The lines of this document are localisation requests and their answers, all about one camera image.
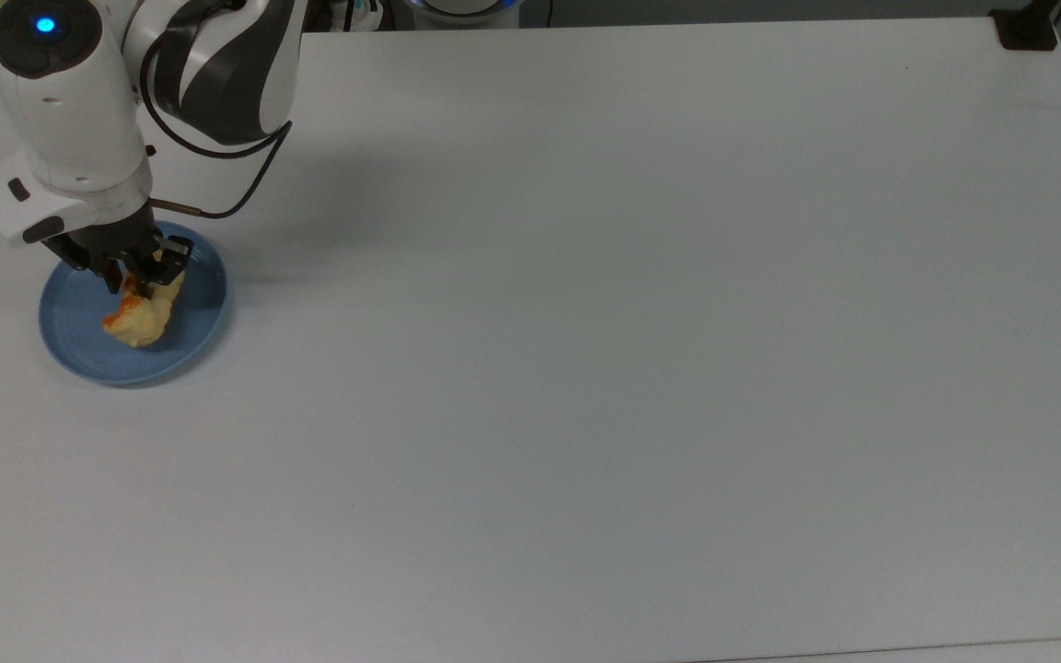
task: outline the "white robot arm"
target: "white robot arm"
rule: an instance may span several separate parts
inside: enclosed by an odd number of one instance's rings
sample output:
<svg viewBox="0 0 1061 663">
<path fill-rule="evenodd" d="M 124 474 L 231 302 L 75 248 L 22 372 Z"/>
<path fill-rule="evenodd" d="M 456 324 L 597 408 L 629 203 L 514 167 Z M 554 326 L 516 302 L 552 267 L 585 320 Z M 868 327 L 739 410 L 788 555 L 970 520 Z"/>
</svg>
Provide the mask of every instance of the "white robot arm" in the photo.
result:
<svg viewBox="0 0 1061 663">
<path fill-rule="evenodd" d="M 118 262 L 140 282 L 173 280 L 192 247 L 153 223 L 135 93 L 151 87 L 152 104 L 222 145 L 254 143 L 201 154 L 275 151 L 305 11 L 303 0 L 7 0 L 0 95 L 22 147 L 0 163 L 0 231 L 42 242 L 114 293 Z"/>
</svg>

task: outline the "white table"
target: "white table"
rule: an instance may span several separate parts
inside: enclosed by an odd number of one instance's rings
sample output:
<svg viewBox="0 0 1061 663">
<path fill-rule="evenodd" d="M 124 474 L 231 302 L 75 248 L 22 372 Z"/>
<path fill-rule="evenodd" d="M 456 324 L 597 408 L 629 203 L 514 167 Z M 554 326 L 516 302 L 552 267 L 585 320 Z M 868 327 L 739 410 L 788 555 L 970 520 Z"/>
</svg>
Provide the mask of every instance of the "white table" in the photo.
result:
<svg viewBox="0 0 1061 663">
<path fill-rule="evenodd" d="M 325 35 L 294 119 L 175 381 L 59 369 L 0 240 L 0 662 L 1061 639 L 1061 50 Z"/>
</svg>

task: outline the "blue plate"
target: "blue plate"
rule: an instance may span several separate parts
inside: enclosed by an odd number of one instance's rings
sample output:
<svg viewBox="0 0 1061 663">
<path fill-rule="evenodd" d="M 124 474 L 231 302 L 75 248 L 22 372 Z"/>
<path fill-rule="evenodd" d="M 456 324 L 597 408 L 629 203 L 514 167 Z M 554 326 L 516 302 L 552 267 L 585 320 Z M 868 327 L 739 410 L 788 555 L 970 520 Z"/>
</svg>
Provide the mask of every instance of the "blue plate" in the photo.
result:
<svg viewBox="0 0 1061 663">
<path fill-rule="evenodd" d="M 131 348 L 101 328 L 116 313 L 119 295 L 91 272 L 63 262 L 47 278 L 38 299 L 38 334 L 59 365 L 86 381 L 115 387 L 169 377 L 206 348 L 227 308 L 227 274 L 215 247 L 188 227 L 158 222 L 163 234 L 194 240 L 186 280 L 166 333 L 144 348 Z"/>
</svg>

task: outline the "gray floor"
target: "gray floor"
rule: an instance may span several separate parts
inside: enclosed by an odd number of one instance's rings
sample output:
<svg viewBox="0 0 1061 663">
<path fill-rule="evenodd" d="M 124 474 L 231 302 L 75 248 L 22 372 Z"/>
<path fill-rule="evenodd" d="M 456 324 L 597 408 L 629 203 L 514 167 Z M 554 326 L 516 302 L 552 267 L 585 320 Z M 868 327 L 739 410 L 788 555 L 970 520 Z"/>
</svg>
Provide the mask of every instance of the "gray floor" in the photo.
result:
<svg viewBox="0 0 1061 663">
<path fill-rule="evenodd" d="M 551 0 L 526 0 L 522 25 L 546 24 Z M 396 25 L 412 25 L 401 0 Z M 555 0 L 552 25 L 692 24 L 692 22 L 836 20 L 836 18 L 984 17 L 1021 0 Z M 1061 35 L 1061 22 L 1058 24 Z"/>
</svg>

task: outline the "bread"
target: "bread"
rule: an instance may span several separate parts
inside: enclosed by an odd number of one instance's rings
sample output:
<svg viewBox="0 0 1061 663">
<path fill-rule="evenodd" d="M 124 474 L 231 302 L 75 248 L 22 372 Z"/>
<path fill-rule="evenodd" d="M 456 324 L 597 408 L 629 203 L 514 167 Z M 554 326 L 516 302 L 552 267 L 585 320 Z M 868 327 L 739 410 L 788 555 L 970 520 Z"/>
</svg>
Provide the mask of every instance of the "bread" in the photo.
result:
<svg viewBox="0 0 1061 663">
<path fill-rule="evenodd" d="M 166 332 L 174 298 L 178 297 L 185 278 L 186 272 L 182 272 L 169 285 L 151 282 L 147 285 L 150 298 L 146 298 L 138 294 L 138 280 L 127 274 L 122 285 L 122 304 L 117 313 L 101 320 L 101 328 L 131 348 L 144 348 L 155 343 Z"/>
</svg>

